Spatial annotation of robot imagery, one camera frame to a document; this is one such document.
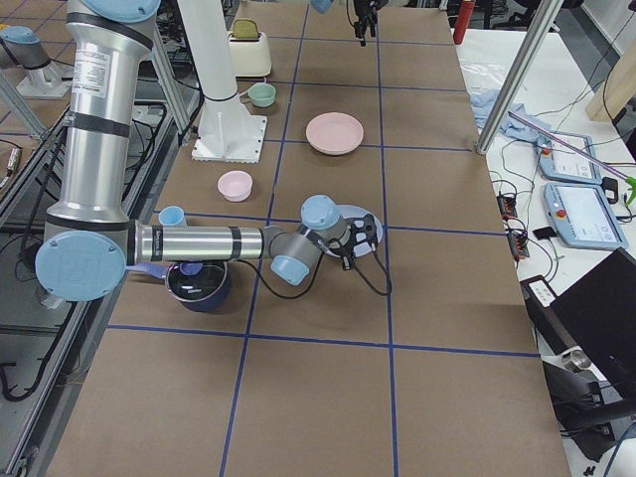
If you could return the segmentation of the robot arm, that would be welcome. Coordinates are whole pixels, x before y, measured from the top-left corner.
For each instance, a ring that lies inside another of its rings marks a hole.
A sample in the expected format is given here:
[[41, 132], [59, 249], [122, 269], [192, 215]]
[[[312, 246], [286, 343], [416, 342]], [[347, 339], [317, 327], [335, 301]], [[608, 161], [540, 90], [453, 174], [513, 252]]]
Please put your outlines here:
[[324, 254], [353, 268], [356, 250], [378, 245], [372, 216], [346, 219], [327, 196], [307, 199], [299, 228], [149, 226], [122, 208], [140, 62], [154, 47], [155, 1], [73, 1], [67, 25], [77, 43], [63, 186], [47, 211], [35, 269], [51, 294], [85, 302], [110, 293], [143, 262], [266, 259], [297, 285]]
[[[123, 35], [150, 49], [153, 41], [138, 27], [154, 18], [158, 1], [85, 1], [88, 24], [104, 28], [110, 33]], [[237, 18], [228, 31], [234, 73], [238, 77], [265, 77], [271, 72], [270, 53], [257, 54], [253, 59], [243, 58], [239, 52], [251, 45], [264, 44], [268, 37], [250, 19]], [[72, 80], [73, 91], [101, 99], [115, 100], [122, 105], [132, 102], [134, 89], [129, 83], [119, 89], [108, 85], [107, 68], [110, 59], [97, 56], [84, 65], [78, 63], [68, 74], [60, 74], [39, 37], [29, 28], [10, 26], [1, 31], [1, 68], [22, 67], [28, 73], [40, 72], [43, 87], [56, 86], [58, 80]]]

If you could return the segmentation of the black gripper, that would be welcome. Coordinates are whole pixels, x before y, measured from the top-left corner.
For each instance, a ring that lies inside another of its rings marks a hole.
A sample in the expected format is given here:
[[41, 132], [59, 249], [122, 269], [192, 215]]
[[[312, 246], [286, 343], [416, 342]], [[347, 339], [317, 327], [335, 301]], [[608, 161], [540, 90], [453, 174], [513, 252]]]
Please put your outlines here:
[[377, 250], [377, 224], [373, 214], [347, 218], [349, 238], [344, 244], [346, 256], [363, 256]]
[[360, 45], [367, 44], [366, 32], [368, 23], [371, 37], [377, 36], [376, 22], [378, 21], [378, 11], [386, 6], [386, 0], [354, 0], [354, 11], [358, 23], [358, 39]]

